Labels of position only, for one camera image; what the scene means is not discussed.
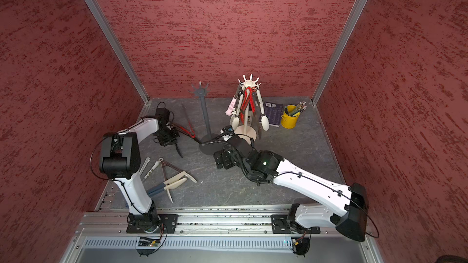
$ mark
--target red wall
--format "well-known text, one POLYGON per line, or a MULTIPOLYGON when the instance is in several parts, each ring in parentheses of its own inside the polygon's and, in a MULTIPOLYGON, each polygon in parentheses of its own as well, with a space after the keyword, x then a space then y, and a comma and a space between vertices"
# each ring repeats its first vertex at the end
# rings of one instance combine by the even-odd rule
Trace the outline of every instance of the red wall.
POLYGON ((319 111, 387 263, 468 257, 468 0, 369 0, 319 111))
POLYGON ((58 262, 104 183, 88 170, 141 99, 83 0, 0 0, 0 261, 58 262))
POLYGON ((150 96, 312 95, 354 0, 98 0, 150 96))

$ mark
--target pencil cup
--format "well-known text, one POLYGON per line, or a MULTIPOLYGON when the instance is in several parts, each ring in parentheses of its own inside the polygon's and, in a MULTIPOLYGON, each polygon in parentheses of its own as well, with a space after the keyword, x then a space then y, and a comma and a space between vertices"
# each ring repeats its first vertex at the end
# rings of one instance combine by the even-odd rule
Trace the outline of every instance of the pencil cup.
MULTIPOLYGON (((288 112, 292 112, 296 108, 296 106, 290 104, 286 106, 286 108, 288 109, 288 112)), ((299 118, 299 115, 301 113, 297 113, 295 117, 291 117, 288 114, 286 114, 286 108, 284 109, 283 116, 281 116, 281 125, 284 128, 292 129, 296 126, 297 119, 299 118)))

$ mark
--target book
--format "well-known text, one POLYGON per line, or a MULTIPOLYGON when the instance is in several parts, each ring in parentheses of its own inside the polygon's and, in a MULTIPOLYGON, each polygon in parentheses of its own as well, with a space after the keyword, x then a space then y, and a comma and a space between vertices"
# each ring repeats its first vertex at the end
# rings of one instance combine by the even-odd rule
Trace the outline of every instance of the book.
POLYGON ((265 102, 263 103, 265 109, 265 115, 268 118, 268 123, 271 126, 279 127, 281 123, 281 116, 283 115, 284 105, 282 103, 271 103, 265 102))

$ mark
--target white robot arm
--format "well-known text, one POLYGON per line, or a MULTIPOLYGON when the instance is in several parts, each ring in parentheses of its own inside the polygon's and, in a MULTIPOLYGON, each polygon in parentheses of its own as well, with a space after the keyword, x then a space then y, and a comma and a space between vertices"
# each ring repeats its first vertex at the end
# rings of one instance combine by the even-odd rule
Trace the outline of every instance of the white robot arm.
POLYGON ((344 236, 363 242, 366 236, 367 195, 360 184, 335 183, 309 173, 270 151, 257 151, 244 139, 234 135, 222 143, 224 151, 214 154, 218 169, 241 168, 250 181, 273 183, 296 190, 322 204, 293 204, 287 223, 291 230, 303 233, 313 226, 335 227, 344 236))
POLYGON ((143 118, 137 124, 104 136, 99 170, 114 181, 129 206, 128 233, 153 233, 159 229, 154 202, 140 178, 138 143, 159 129, 158 120, 143 118))

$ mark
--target black cable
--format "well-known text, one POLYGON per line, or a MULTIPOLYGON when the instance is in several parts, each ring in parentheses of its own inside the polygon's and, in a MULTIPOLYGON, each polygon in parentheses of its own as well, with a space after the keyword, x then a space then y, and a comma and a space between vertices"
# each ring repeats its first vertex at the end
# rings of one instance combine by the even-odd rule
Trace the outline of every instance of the black cable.
POLYGON ((307 254, 307 252, 308 252, 309 249, 310 249, 310 240, 311 240, 311 239, 312 239, 312 232, 311 232, 310 235, 309 235, 309 243, 308 243, 308 245, 307 245, 306 254, 307 254))
POLYGON ((172 122, 174 121, 174 118, 176 117, 174 115, 174 112, 172 112, 172 111, 169 111, 169 116, 171 115, 171 113, 172 113, 172 120, 170 120, 168 124, 172 124, 172 122))
POLYGON ((96 144, 96 146, 94 147, 93 149, 93 152, 91 153, 91 156, 89 157, 89 167, 91 168, 91 173, 93 173, 93 175, 98 178, 98 179, 101 179, 101 180, 104 180, 104 181, 113 181, 113 182, 120 182, 120 184, 122 185, 122 188, 124 189, 125 191, 125 194, 127 194, 127 197, 128 197, 128 201, 130 202, 130 205, 135 208, 136 211, 138 211, 139 214, 143 215, 143 216, 147 216, 147 214, 143 214, 142 212, 140 212, 140 210, 138 210, 138 208, 136 208, 135 206, 133 206, 133 202, 132 200, 130 199, 130 196, 128 195, 128 192, 127 192, 127 189, 125 189, 125 183, 122 182, 122 181, 119 181, 119 180, 115 180, 115 179, 107 179, 107 178, 102 178, 102 177, 99 177, 98 175, 96 175, 96 173, 94 172, 93 170, 93 164, 92 164, 92 160, 93 160, 93 154, 94 152, 96 151, 96 148, 104 141, 106 140, 105 138, 102 139, 100 142, 98 142, 98 144, 96 144))
POLYGON ((120 145, 120 142, 117 141, 116 143, 114 143, 110 151, 114 151, 114 149, 116 148, 116 145, 120 145))
POLYGON ((249 137, 249 138, 250 138, 250 145, 251 145, 252 147, 254 147, 254 145, 253 145, 253 144, 254 144, 254 139, 253 139, 252 137, 250 137, 250 136, 248 136, 248 135, 246 135, 246 134, 237 134, 237 133, 235 133, 234 131, 226 131, 226 132, 223 132, 223 133, 221 133, 221 134, 219 134, 219 135, 217 135, 217 136, 211 138, 211 139, 208 140, 208 141, 218 140, 218 139, 220 139, 221 137, 224 137, 224 136, 226 136, 226 135, 232 135, 232 136, 234 136, 234 135, 242 135, 242 136, 249 137))
POLYGON ((169 230, 167 229, 167 227, 166 227, 166 225, 165 225, 164 223, 161 222, 161 225, 162 225, 162 226, 164 227, 164 229, 166 230, 166 236, 164 237, 164 241, 161 243, 161 238, 162 238, 162 235, 163 235, 163 234, 161 234, 161 238, 159 239, 159 242, 160 242, 161 244, 159 244, 158 248, 155 249, 153 252, 147 254, 147 255, 146 255, 147 257, 148 257, 149 255, 151 255, 151 254, 155 254, 155 253, 162 247, 162 245, 164 245, 164 243, 165 243, 166 240, 167 240, 167 234, 169 233, 169 230))
POLYGON ((283 224, 283 225, 289 227, 289 223, 287 223, 287 221, 284 221, 283 219, 275 219, 275 220, 273 221, 273 225, 275 225, 275 221, 281 221, 281 224, 283 224))
MULTIPOLYGON (((278 176, 273 177, 273 178, 271 178, 270 180, 268 180, 268 183, 270 183, 270 182, 273 181, 274 179, 276 179, 276 178, 278 178, 279 176, 284 175, 284 174, 294 174, 294 175, 296 175, 296 176, 299 176, 298 173, 294 173, 294 172, 284 172, 284 173, 281 173, 281 174, 279 174, 278 176)), ((331 187, 329 187, 329 186, 327 186, 327 185, 325 185, 325 184, 323 184, 323 183, 321 183, 321 182, 319 182, 319 181, 316 181, 316 180, 314 180, 314 179, 312 179, 312 178, 309 178, 309 177, 304 176, 304 175, 301 175, 300 177, 301 177, 301 178, 309 179, 309 180, 311 180, 311 181, 314 181, 314 182, 316 182, 316 183, 318 183, 318 184, 320 184, 320 185, 322 185, 322 186, 324 186, 324 187, 326 187, 326 188, 332 190, 333 192, 335 192, 335 193, 337 193, 337 194, 339 194, 339 195, 345 197, 345 198, 348 199, 349 201, 353 202, 353 203, 366 215, 366 217, 369 218, 369 219, 371 220, 372 225, 374 225, 375 231, 377 231, 377 236, 373 236, 372 234, 370 234, 370 233, 368 233, 368 232, 366 232, 366 234, 369 235, 369 236, 371 236, 371 237, 373 237, 373 238, 376 238, 376 239, 378 239, 378 238, 380 237, 379 229, 377 228, 377 225, 375 224, 375 222, 372 220, 372 218, 369 216, 369 214, 368 214, 364 209, 362 209, 356 202, 352 201, 351 198, 349 198, 349 197, 343 195, 342 193, 339 193, 339 192, 336 191, 335 189, 333 189, 333 188, 331 188, 331 187)))
POLYGON ((468 259, 454 255, 440 256, 436 263, 468 263, 468 259))

